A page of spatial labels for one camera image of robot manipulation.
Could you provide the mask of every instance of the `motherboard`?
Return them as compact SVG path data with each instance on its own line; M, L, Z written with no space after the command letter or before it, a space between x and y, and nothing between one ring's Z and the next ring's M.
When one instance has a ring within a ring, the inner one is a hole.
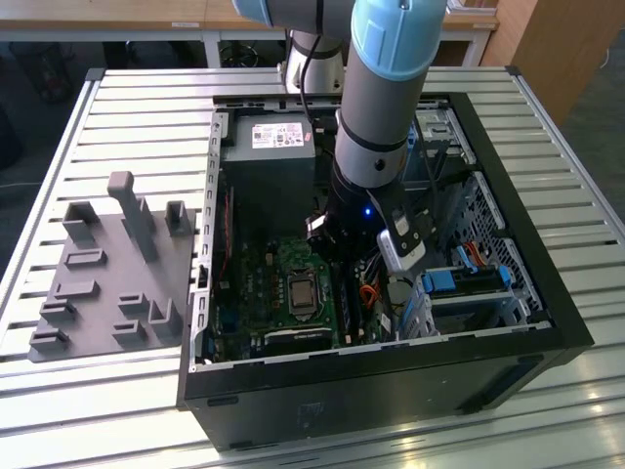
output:
M329 266L305 240L244 244L236 300L218 306L216 360L246 360L340 346Z

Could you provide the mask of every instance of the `blue drive bracket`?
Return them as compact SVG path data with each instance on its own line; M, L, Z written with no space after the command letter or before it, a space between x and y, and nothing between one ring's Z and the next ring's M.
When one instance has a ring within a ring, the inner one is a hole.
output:
M422 281L428 294L456 289L456 282L450 271L428 271L422 276Z
M512 286L512 276L506 266L499 266L499 276L504 282L504 285L506 285L506 288L510 288Z

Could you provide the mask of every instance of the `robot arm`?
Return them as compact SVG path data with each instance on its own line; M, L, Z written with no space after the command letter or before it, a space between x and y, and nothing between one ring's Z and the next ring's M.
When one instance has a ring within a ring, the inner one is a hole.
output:
M357 235L363 232L359 215L373 205L386 226L378 245L387 267L409 270L425 247L398 175L438 50L445 0L233 2L239 14L267 25L351 37L327 215L342 233Z
M232 0L236 11L252 21L308 34L349 40L355 0Z

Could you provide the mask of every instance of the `metal table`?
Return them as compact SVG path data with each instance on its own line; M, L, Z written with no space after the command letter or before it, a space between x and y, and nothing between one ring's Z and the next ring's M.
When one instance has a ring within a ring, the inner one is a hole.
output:
M283 91L273 69L109 71L85 83L0 285L0 465L622 463L625 231L522 78L501 68L435 68L426 91L469 93L597 343L575 362L493 411L218 454L192 415L174 408L179 348L42 364L25 358L61 256L68 202L88 198L99 213L119 210L105 198L106 178L131 170L153 210L175 198L199 211L211 97Z

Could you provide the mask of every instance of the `green motherboard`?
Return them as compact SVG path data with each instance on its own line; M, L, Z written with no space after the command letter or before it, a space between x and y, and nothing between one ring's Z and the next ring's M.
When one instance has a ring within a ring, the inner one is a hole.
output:
M330 270L305 240L244 245L239 258L237 299L218 309L219 361L262 356L268 337L308 331L340 346Z

